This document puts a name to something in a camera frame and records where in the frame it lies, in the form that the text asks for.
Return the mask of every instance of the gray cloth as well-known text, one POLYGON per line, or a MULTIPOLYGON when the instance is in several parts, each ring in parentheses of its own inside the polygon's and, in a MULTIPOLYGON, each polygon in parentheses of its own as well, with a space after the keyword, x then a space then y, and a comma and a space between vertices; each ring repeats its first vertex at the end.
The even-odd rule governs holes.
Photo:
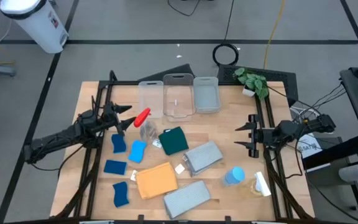
POLYGON ((200 145, 183 156, 187 166, 190 170, 190 175, 199 174, 213 165, 218 160, 222 159, 223 155, 213 141, 200 145))
POLYGON ((204 181, 200 180, 167 194, 164 196, 164 204, 172 219, 209 199, 211 199, 209 191, 204 181))

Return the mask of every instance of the light blue cup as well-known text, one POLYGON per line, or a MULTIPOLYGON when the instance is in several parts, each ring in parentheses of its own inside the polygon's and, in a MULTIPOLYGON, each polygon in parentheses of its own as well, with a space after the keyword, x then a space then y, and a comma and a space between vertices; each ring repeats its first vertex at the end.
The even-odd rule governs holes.
POLYGON ((223 177, 223 184, 226 186, 240 184, 245 179, 246 173, 241 169, 241 167, 234 167, 223 177))

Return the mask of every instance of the potted plant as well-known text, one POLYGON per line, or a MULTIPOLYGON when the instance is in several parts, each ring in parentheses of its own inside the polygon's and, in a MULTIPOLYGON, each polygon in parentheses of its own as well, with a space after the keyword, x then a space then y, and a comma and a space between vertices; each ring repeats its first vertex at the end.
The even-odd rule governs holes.
POLYGON ((268 94, 266 78, 262 75, 256 75, 248 72, 245 68, 239 68, 234 71, 233 77, 236 77, 243 85, 242 93, 247 96, 258 95, 260 100, 263 100, 268 94))

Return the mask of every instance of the wooden table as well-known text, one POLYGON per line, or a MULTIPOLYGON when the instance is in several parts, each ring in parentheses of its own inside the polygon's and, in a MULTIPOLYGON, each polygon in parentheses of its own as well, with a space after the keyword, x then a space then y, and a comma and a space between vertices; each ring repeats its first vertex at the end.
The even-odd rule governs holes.
MULTIPOLYGON (((285 93, 282 82, 269 82, 272 88, 285 93)), ((98 82, 83 82, 75 110, 74 120, 77 114, 91 108, 91 96, 96 96, 98 82)), ((163 204, 163 195, 142 200, 135 182, 129 177, 132 171, 149 169, 164 162, 170 162, 173 167, 182 163, 186 170, 177 175, 179 187, 197 180, 203 180, 211 193, 211 200, 186 212, 176 219, 179 220, 224 220, 230 215, 232 220, 274 220, 272 196, 257 197, 251 192, 254 174, 261 171, 268 181, 267 170, 263 156, 258 159, 248 157, 248 150, 244 146, 234 144, 234 141, 248 141, 247 131, 234 130, 247 122, 248 114, 256 114, 255 100, 241 95, 242 86, 219 86, 221 99, 221 111, 215 114, 195 114, 191 121, 171 123, 167 118, 154 119, 158 130, 181 126, 185 133, 190 149, 214 141, 223 153, 224 159, 211 166, 208 170, 191 178, 187 166, 182 160, 183 152, 171 156, 165 155, 162 149, 148 146, 145 150, 143 161, 137 164, 128 161, 127 157, 134 140, 140 139, 139 129, 131 126, 125 136, 127 152, 124 154, 112 153, 111 135, 116 133, 115 128, 106 131, 103 152, 99 167, 98 182, 96 186, 92 219, 110 220, 136 220, 143 214, 146 220, 169 220, 163 204), (103 172, 107 159, 126 161, 125 175, 107 174, 103 172), (246 180, 232 187, 224 187, 223 175, 234 166, 242 167, 246 172, 246 180), (112 184, 126 181, 129 187, 129 204, 121 208, 114 206, 114 189, 112 184)), ((111 99, 119 105, 132 105, 132 109, 120 114, 120 119, 127 119, 138 114, 138 87, 116 85, 112 88, 111 99)), ((287 99, 271 91, 273 116, 276 124, 283 119, 291 119, 287 99)), ((78 146, 66 149, 65 157, 70 155, 78 146)), ((260 155, 263 147, 259 144, 260 155)), ((71 199, 78 188, 78 183, 83 165, 85 150, 75 154, 67 161, 57 184, 57 190, 52 205, 51 215, 56 215, 71 199)), ((282 149, 282 160, 286 175, 298 173, 295 152, 292 148, 282 149)), ((292 177, 287 180, 288 189, 298 203, 307 213, 314 216, 310 193, 305 177, 292 177)), ((282 216, 285 216, 282 194, 278 189, 278 199, 282 216)), ((81 214, 85 214, 88 192, 84 194, 81 214)))

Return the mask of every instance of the orange cloth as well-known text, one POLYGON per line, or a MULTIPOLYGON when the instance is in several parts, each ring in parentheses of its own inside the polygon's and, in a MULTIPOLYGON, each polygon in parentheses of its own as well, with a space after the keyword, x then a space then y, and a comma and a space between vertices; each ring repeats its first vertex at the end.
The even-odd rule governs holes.
POLYGON ((175 172, 169 162, 136 174, 137 188, 142 199, 148 199, 178 188, 175 172))

